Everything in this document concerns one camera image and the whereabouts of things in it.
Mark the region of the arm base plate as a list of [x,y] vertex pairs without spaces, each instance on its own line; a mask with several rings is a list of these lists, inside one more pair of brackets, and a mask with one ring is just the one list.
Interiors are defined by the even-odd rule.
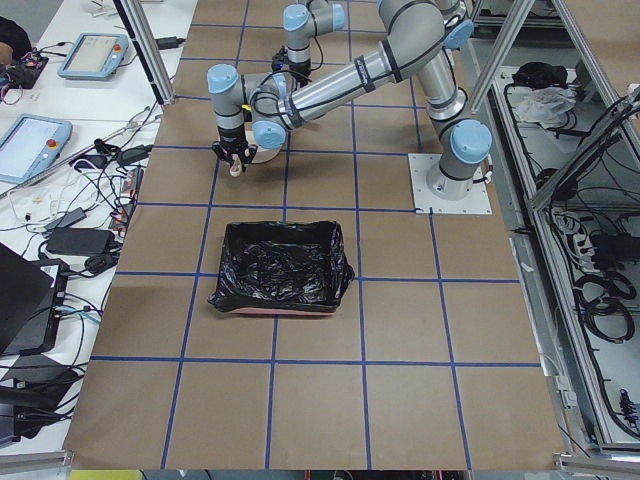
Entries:
[[491,215],[481,167],[476,168],[471,179],[451,180],[440,171],[440,157],[440,154],[408,155],[414,211],[418,214]]

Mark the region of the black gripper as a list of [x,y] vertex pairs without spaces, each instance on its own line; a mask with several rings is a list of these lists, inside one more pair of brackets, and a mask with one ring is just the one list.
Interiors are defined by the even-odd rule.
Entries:
[[211,150],[219,162],[233,163],[235,159],[241,163],[250,162],[250,146],[246,140],[218,140],[212,143]]
[[271,69],[274,72],[287,70],[298,83],[310,83],[310,49],[296,50],[281,46],[272,56]]

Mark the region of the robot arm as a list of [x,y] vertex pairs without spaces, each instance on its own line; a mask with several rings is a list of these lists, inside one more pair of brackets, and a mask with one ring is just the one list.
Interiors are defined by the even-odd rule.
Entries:
[[330,1],[296,1],[282,13],[284,44],[273,55],[274,72],[288,70],[297,86],[306,86],[313,70],[311,41],[340,31],[346,24],[344,7]]
[[492,134],[469,115],[466,92],[457,85],[447,53],[474,30],[460,1],[380,1],[377,12],[386,36],[375,49],[324,78],[312,81],[310,41],[344,25],[341,6],[326,1],[295,3],[283,12],[286,64],[301,79],[290,91],[283,73],[242,75],[227,64],[207,72],[218,140],[217,159],[238,175],[259,149],[279,151],[290,131],[388,84],[415,77],[442,155],[426,175],[429,190],[450,201],[469,194],[479,165],[488,157]]

